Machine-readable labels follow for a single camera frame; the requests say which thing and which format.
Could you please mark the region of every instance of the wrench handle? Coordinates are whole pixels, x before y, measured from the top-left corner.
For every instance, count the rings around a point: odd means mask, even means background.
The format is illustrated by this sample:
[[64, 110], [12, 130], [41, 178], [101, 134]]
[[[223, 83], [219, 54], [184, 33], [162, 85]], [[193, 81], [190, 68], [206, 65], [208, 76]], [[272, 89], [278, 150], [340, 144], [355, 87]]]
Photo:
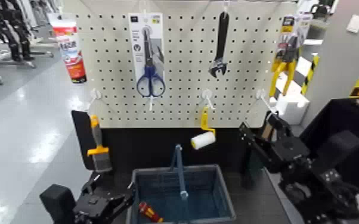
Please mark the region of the wrench handle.
[[228, 31], [228, 22], [230, 21], [230, 15], [226, 12], [220, 14], [220, 19], [218, 23], [218, 37], [217, 37], [217, 52], [214, 60], [223, 58], [225, 41], [227, 40], [227, 31]]

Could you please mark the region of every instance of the pegboard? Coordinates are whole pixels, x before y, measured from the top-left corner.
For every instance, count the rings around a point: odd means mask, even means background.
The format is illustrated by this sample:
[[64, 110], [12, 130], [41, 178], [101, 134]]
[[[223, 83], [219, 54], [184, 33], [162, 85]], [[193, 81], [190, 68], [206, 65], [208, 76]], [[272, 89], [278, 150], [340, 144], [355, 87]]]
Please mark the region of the pegboard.
[[255, 92], [270, 87], [279, 28], [283, 16], [295, 13], [294, 2], [231, 1], [224, 53], [228, 70], [216, 79], [208, 68], [223, 3], [147, 1], [148, 12], [163, 13], [166, 83], [149, 111], [149, 98], [136, 90], [128, 24], [128, 13], [140, 12], [140, 2], [64, 1], [65, 12], [78, 21], [88, 85], [103, 95], [91, 110], [102, 127], [199, 127], [206, 88], [216, 108], [209, 110], [209, 126], [238, 127], [245, 120], [252, 127], [262, 125], [267, 108]]

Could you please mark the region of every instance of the gray wall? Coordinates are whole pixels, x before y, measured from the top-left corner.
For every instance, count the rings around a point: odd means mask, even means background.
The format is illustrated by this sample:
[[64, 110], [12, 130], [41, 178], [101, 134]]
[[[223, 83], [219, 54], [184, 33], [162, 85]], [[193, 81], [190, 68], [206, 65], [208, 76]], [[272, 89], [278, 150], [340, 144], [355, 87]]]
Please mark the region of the gray wall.
[[341, 0], [332, 16], [319, 52], [320, 62], [307, 92], [310, 106], [302, 121], [306, 127], [332, 98], [347, 97], [359, 78], [359, 33], [346, 31], [359, 1]]

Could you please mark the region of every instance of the plastic basket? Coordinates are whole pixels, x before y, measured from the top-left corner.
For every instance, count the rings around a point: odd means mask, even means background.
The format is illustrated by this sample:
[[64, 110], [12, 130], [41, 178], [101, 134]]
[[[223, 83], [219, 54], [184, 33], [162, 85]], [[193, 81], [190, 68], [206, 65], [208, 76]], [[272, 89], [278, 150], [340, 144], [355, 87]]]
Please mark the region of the plastic basket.
[[151, 223], [139, 213], [141, 201], [164, 218], [163, 223], [234, 223], [233, 204], [216, 164], [182, 166], [177, 145], [171, 167], [136, 169], [132, 172], [136, 196], [126, 224]]

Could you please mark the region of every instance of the black cable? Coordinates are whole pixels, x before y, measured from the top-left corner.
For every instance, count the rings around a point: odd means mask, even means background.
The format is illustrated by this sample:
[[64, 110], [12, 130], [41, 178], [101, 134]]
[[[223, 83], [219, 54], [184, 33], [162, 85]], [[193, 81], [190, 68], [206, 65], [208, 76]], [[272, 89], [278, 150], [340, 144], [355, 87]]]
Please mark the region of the black cable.
[[[337, 191], [344, 190], [345, 192], [348, 192], [351, 197], [355, 197], [355, 195], [359, 195], [359, 188], [357, 188], [354, 185], [351, 185], [350, 183], [345, 182], [337, 182], [336, 183]], [[336, 197], [336, 200], [342, 204], [337, 209], [336, 212], [337, 218], [339, 219], [359, 219], [359, 209], [353, 208], [353, 211], [350, 207], [345, 207], [345, 204], [343, 201], [341, 201], [340, 198]]]

